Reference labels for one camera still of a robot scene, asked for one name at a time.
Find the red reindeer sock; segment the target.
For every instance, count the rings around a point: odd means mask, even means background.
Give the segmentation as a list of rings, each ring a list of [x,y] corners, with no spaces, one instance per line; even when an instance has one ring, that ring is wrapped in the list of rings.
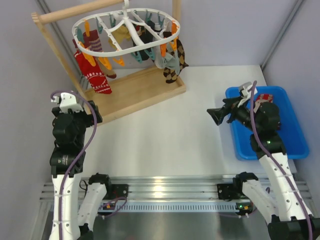
[[[259,104],[264,103],[264,102],[272,103],[273,99],[274,99],[274,96],[272,94],[262,93],[262,94],[258,95],[255,102],[259,103]]]

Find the grey blue sock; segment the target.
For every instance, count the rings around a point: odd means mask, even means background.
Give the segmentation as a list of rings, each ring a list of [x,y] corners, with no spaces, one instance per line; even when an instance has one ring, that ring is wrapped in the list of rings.
[[[174,70],[177,75],[180,74],[180,60],[177,50],[171,53],[166,52],[165,56],[162,56],[160,51],[156,52],[154,63],[159,69],[168,68]]]

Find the white oval clip hanger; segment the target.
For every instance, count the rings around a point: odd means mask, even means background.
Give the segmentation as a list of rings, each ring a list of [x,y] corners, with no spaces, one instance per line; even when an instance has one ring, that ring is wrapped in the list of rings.
[[[150,25],[148,20],[152,14],[157,14],[162,20],[160,32],[156,32]],[[78,29],[80,25],[84,25],[85,31],[90,32],[89,20],[95,20],[97,26],[102,33],[106,33],[111,43],[115,46],[113,51],[94,51],[84,47],[84,41],[78,38]],[[114,36],[114,32],[120,27],[126,27],[131,40],[135,46],[122,48],[118,40]],[[137,27],[143,27],[146,32],[150,33],[153,39],[145,43],[138,34]],[[103,13],[92,14],[78,20],[72,27],[72,35],[78,49],[88,57],[111,58],[127,54],[133,54],[139,51],[145,51],[149,56],[154,48],[160,50],[161,56],[167,55],[167,45],[170,45],[173,51],[177,49],[177,39],[180,34],[180,23],[171,15],[152,8],[129,8],[129,1],[124,2],[122,10],[109,11]]]

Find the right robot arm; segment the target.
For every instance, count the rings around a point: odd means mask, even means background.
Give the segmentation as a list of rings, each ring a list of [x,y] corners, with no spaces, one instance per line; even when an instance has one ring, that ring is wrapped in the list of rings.
[[[240,122],[252,131],[250,146],[267,173],[274,196],[271,196],[252,172],[242,172],[233,178],[233,192],[238,198],[249,198],[264,217],[272,240],[316,240],[320,236],[320,219],[304,202],[288,164],[283,140],[278,134],[279,108],[266,101],[257,111],[246,104],[238,106],[240,97],[226,98],[221,108],[209,108],[207,113],[216,125],[225,116],[228,123]]]

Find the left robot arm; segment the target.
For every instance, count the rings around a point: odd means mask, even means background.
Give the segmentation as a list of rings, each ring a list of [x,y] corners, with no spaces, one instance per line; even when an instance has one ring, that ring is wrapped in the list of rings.
[[[113,194],[107,174],[96,173],[89,178],[87,192],[78,203],[79,185],[86,156],[85,132],[94,123],[103,121],[94,101],[89,104],[96,116],[87,114],[80,105],[68,107],[63,112],[54,107],[52,134],[54,150],[50,157],[51,179],[54,187],[54,205],[51,240],[92,240],[93,226],[103,199]]]

